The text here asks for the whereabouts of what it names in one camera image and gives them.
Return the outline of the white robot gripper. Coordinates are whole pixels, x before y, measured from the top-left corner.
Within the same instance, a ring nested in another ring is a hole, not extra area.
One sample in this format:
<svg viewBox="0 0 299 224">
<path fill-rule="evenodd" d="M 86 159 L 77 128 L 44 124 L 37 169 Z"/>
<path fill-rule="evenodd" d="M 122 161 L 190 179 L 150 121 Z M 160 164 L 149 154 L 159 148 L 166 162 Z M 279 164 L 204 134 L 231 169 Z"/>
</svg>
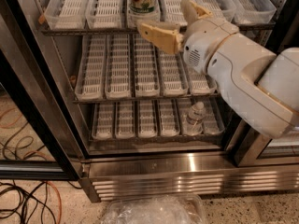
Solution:
<svg viewBox="0 0 299 224">
<path fill-rule="evenodd" d="M 185 40 L 179 32 L 180 26 L 171 22 L 138 20 L 137 31 L 167 54 L 177 54 L 183 48 L 183 61 L 197 73 L 206 75 L 213 54 L 239 28 L 226 19 L 211 18 L 212 12 L 193 0 L 181 0 L 180 8 L 188 25 Z"/>
</svg>

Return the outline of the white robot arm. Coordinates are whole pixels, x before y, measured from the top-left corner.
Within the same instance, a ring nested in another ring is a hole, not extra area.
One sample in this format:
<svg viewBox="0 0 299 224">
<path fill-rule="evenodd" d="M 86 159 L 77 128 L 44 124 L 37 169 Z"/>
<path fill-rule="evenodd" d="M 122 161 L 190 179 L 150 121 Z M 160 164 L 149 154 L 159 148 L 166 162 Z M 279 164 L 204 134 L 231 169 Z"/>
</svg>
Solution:
<svg viewBox="0 0 299 224">
<path fill-rule="evenodd" d="M 181 0 L 187 29 L 139 20 L 137 31 L 167 54 L 214 79 L 222 99 L 257 132 L 280 138 L 299 126 L 299 48 L 279 55 L 252 41 L 226 19 L 192 0 Z"/>
</svg>

